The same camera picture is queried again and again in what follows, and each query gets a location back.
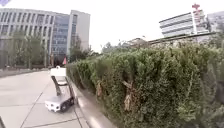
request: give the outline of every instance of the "hedge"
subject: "hedge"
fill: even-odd
[[[120,128],[216,128],[224,121],[223,58],[193,45],[127,50],[70,64],[67,75]]]

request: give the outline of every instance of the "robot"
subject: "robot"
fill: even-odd
[[[57,66],[51,69],[51,79],[54,82],[56,88],[56,96],[45,101],[45,106],[49,111],[53,112],[65,112],[69,107],[74,105],[74,92],[72,86],[69,84],[66,77],[66,68]],[[64,80],[57,80],[56,77],[63,78]],[[67,89],[67,92],[62,92],[61,87]]]

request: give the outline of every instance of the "curb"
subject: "curb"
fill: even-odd
[[[8,77],[8,76],[16,76],[16,75],[22,75],[22,74],[28,74],[28,73],[33,73],[33,72],[40,72],[40,71],[47,71],[47,70],[45,70],[45,69],[41,69],[41,70],[26,70],[26,71],[21,71],[21,72],[19,72],[19,71],[15,71],[14,73],[13,72],[8,72],[8,74],[6,74],[6,75],[1,75],[0,74],[0,78],[4,78],[4,77]]]
[[[69,80],[69,82],[74,90],[77,104],[79,105],[90,128],[117,128],[103,115],[100,109],[98,109],[83,95],[71,80]]]

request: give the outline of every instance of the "rooftop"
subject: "rooftop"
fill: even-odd
[[[161,21],[159,21],[159,23],[164,22],[164,21],[167,21],[167,20],[171,20],[171,19],[174,19],[174,18],[177,18],[177,17],[181,17],[181,16],[184,16],[184,15],[189,15],[189,14],[191,14],[191,13],[188,12],[188,13],[184,13],[184,14],[181,14],[181,15],[177,15],[177,16],[174,16],[174,17],[165,19],[165,20],[161,20]]]

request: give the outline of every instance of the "building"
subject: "building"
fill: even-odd
[[[39,33],[50,54],[64,58],[75,38],[81,39],[81,49],[89,47],[90,15],[72,10],[70,14],[30,10],[0,9],[0,68],[7,63],[4,44],[12,39],[16,30],[26,35]]]
[[[224,11],[216,12],[216,13],[210,13],[207,15],[208,22],[211,26],[212,32],[218,32],[219,31],[219,24],[224,25]]]
[[[183,34],[183,35],[165,37],[165,38],[144,41],[144,42],[139,40],[140,42],[132,44],[131,47],[143,47],[143,48],[178,47],[179,43],[184,44],[189,42],[197,43],[197,44],[208,44],[209,41],[212,40],[213,37],[215,36],[216,36],[215,32],[201,33],[201,34],[194,34],[194,35]]]
[[[194,11],[193,15],[194,17],[189,12],[160,21],[164,37],[208,32],[204,12],[202,10]]]

